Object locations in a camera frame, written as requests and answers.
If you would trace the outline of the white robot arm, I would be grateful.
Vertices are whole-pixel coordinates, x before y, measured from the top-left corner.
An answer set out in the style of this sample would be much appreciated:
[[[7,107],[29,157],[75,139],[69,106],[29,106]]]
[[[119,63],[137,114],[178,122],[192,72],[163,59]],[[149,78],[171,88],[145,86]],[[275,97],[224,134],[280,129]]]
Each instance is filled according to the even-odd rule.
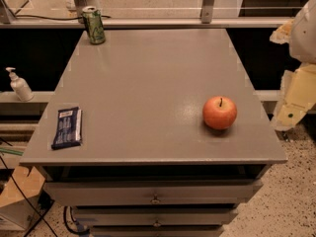
[[[271,124],[277,131],[294,128],[316,104],[316,0],[309,0],[290,20],[273,31],[270,41],[287,43],[289,54],[300,62],[285,70]]]

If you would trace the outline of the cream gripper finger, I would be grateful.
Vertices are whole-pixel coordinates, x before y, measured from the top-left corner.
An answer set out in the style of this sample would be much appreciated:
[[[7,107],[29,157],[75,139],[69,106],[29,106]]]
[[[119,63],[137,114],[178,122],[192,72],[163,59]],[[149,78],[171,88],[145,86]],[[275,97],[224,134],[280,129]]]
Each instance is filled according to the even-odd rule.
[[[271,125],[277,131],[288,131],[315,105],[316,65],[303,63],[294,72],[285,70]]]
[[[278,27],[270,36],[270,41],[273,43],[284,44],[289,43],[291,28],[293,21],[289,20]]]

